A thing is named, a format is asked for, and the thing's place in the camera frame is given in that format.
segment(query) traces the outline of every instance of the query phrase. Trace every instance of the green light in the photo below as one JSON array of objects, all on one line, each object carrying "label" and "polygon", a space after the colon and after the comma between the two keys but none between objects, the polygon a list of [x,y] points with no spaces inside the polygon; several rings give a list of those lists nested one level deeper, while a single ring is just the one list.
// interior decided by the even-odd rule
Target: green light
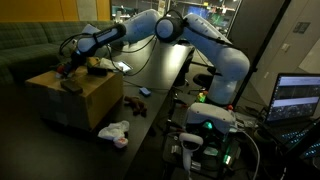
[{"label": "green light", "polygon": [[198,102],[204,103],[206,100],[206,95],[204,93],[199,93],[198,94]]},{"label": "green light", "polygon": [[206,122],[203,124],[203,127],[208,128],[208,129],[212,129],[212,124],[210,122]]},{"label": "green light", "polygon": [[230,159],[231,159],[231,157],[230,157],[230,156],[225,155],[225,156],[224,156],[224,158],[223,158],[223,163],[225,163],[225,164],[229,164]]}]

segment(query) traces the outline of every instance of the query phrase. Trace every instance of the cable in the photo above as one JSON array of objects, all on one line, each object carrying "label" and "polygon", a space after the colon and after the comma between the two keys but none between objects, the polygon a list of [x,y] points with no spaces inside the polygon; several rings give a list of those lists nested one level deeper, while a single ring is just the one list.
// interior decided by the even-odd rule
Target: cable
[{"label": "cable", "polygon": [[247,100],[247,101],[249,101],[249,102],[252,102],[252,103],[254,103],[254,104],[257,104],[257,105],[260,105],[260,106],[263,106],[263,107],[265,106],[264,104],[261,104],[261,103],[252,101],[252,100],[250,100],[250,99],[248,99],[248,98],[246,98],[246,97],[241,96],[241,98],[243,98],[243,99],[245,99],[245,100]]},{"label": "cable", "polygon": [[239,132],[242,132],[243,134],[245,134],[253,143],[253,145],[255,146],[256,150],[257,150],[257,156],[258,156],[258,160],[257,160],[257,165],[256,165],[256,170],[254,172],[253,178],[252,180],[255,180],[257,177],[257,173],[258,173],[258,169],[259,169],[259,164],[260,164],[260,152],[259,152],[259,148],[257,146],[257,144],[254,142],[254,140],[249,136],[249,134],[247,134],[245,131],[236,128]]},{"label": "cable", "polygon": [[115,51],[119,51],[119,52],[122,52],[122,53],[135,53],[135,52],[138,52],[140,50],[142,50],[143,48],[145,48],[148,44],[150,44],[150,42],[155,38],[156,36],[153,35],[153,37],[145,44],[143,45],[141,48],[137,49],[137,50],[134,50],[134,51],[122,51],[120,49],[116,49],[114,47],[111,47],[110,45],[108,45],[111,49],[115,50]]},{"label": "cable", "polygon": [[201,60],[206,64],[206,66],[209,66],[209,64],[202,58],[201,54],[199,53],[198,49],[196,49],[199,57],[201,58]]},{"label": "cable", "polygon": [[252,112],[253,110],[249,110],[248,108],[243,108],[242,106],[236,106],[235,110],[237,112],[245,112],[246,114],[253,116],[255,118],[259,118],[259,111],[257,111],[256,109],[254,109],[255,111]]},{"label": "cable", "polygon": [[64,56],[64,57],[66,57],[66,56],[63,54],[63,52],[62,52],[63,48],[64,48],[67,44],[69,44],[70,41],[72,41],[72,39],[74,39],[74,38],[77,37],[77,36],[82,36],[82,35],[91,35],[91,34],[89,34],[89,33],[80,33],[80,34],[75,34],[75,35],[72,35],[72,36],[68,37],[67,39],[65,39],[65,40],[60,44],[59,54],[62,55],[62,56]]},{"label": "cable", "polygon": [[156,47],[157,40],[158,40],[158,39],[156,39],[156,42],[154,42],[154,45],[153,45],[153,47],[152,47],[150,56],[148,57],[147,62],[142,66],[142,68],[140,68],[139,71],[137,71],[137,72],[135,72],[135,73],[133,73],[133,74],[125,73],[125,75],[127,75],[127,76],[135,76],[135,75],[137,75],[138,73],[140,73],[140,72],[146,67],[146,65],[147,65],[148,62],[150,61],[150,58],[151,58],[152,53],[153,53],[153,51],[154,51],[154,48]]},{"label": "cable", "polygon": [[209,40],[214,41],[214,42],[216,42],[216,43],[218,43],[218,44],[221,44],[221,45],[226,45],[227,47],[230,47],[230,48],[233,48],[233,49],[237,49],[237,50],[239,50],[239,51],[242,52],[242,50],[241,50],[240,48],[234,46],[234,45],[231,44],[231,43],[228,43],[228,42],[222,40],[220,37],[218,37],[218,38],[212,38],[212,37],[210,37],[210,36],[207,36],[207,35],[205,35],[205,34],[202,34],[202,33],[198,32],[197,30],[193,29],[193,28],[190,27],[190,26],[187,26],[187,28],[188,28],[190,31],[194,32],[195,34],[198,34],[199,36],[201,36],[201,37],[203,37],[203,38],[209,39]]},{"label": "cable", "polygon": [[287,167],[284,167],[284,169],[283,169],[283,174],[282,174],[280,180],[283,180],[283,178],[284,178],[284,176],[286,175],[286,173],[287,173]]},{"label": "cable", "polygon": [[[139,88],[145,87],[145,86],[141,86],[141,85],[126,81],[126,80],[123,80],[123,81],[126,83],[129,83],[132,86],[137,86]],[[145,87],[145,88],[150,89],[150,90],[159,90],[159,91],[169,91],[170,90],[170,89],[161,89],[161,88],[152,88],[152,87]]]},{"label": "cable", "polygon": [[318,170],[320,170],[320,167],[318,165],[316,165],[316,162],[315,162],[315,158],[319,158],[319,157],[313,157],[312,158],[312,165],[317,168]]},{"label": "cable", "polygon": [[108,50],[108,52],[109,52],[109,54],[110,54],[110,61],[111,61],[112,65],[113,65],[113,67],[116,68],[119,72],[122,72],[123,74],[125,74],[125,72],[123,72],[121,69],[119,69],[119,68],[114,64],[114,62],[113,62],[113,60],[112,60],[111,51],[110,51],[110,49],[109,49],[108,47],[107,47],[107,50]]}]

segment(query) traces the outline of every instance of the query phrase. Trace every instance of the glass door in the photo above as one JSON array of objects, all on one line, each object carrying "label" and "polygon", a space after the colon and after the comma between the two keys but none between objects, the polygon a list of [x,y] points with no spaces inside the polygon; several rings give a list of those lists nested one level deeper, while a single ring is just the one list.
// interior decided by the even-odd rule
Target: glass door
[{"label": "glass door", "polygon": [[206,19],[227,36],[242,0],[168,0],[167,10],[174,9],[182,16],[193,13]]}]

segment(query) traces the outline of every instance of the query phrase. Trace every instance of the green sofa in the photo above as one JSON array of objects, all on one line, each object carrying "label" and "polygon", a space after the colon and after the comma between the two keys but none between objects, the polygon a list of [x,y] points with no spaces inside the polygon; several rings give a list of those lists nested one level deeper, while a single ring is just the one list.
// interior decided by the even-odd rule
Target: green sofa
[{"label": "green sofa", "polygon": [[47,59],[61,61],[58,55],[60,44],[68,37],[81,33],[88,23],[99,29],[114,24],[113,21],[0,23],[0,86],[15,82],[10,69],[14,64],[23,67],[31,62],[46,66]]}]

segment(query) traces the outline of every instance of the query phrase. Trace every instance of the cardboard box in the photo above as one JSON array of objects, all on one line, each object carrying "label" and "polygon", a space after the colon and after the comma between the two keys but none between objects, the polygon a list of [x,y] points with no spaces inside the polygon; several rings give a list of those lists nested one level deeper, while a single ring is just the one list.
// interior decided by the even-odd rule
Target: cardboard box
[{"label": "cardboard box", "polygon": [[55,74],[49,71],[26,81],[31,101],[46,120],[91,131],[123,96],[120,73],[94,76],[79,67],[72,77],[83,88],[79,95],[62,89]]}]

